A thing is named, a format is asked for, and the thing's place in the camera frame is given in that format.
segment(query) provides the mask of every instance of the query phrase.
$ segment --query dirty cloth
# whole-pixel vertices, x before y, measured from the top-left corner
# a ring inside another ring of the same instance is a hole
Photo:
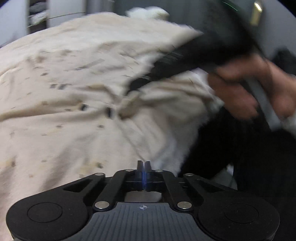
[[[187,26],[100,13],[25,36],[0,49],[0,240],[18,200],[137,160],[174,174],[213,96],[187,72],[124,98]]]

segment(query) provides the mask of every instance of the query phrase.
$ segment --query ribbed surface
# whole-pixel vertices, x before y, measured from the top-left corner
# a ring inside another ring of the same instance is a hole
[[[173,211],[167,203],[118,203],[95,213],[78,234],[66,241],[213,241],[193,217]]]

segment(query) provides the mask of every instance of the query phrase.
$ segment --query circular pad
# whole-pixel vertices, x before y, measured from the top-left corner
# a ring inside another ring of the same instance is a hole
[[[277,210],[265,200],[237,191],[209,193],[198,219],[215,240],[271,240],[279,227]]]
[[[251,223],[258,218],[258,211],[256,208],[244,204],[244,203],[234,203],[228,205],[224,209],[225,216],[235,223]]]
[[[37,223],[48,223],[58,219],[63,213],[60,205],[44,202],[32,206],[28,210],[28,217]]]

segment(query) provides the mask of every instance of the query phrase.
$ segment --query crosshair logo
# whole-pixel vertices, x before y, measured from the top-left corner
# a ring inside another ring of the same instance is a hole
[[[145,210],[145,209],[147,209],[148,207],[145,206],[145,205],[142,205],[142,206],[140,206],[139,208],[140,208],[141,210]]]

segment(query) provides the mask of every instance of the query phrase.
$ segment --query metal screw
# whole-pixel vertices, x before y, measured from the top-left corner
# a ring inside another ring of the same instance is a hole
[[[99,201],[99,202],[96,202],[94,204],[94,206],[98,209],[105,209],[105,208],[109,207],[109,203],[105,202],[105,201]]]
[[[179,202],[177,206],[181,209],[190,209],[192,207],[192,204],[190,202]]]

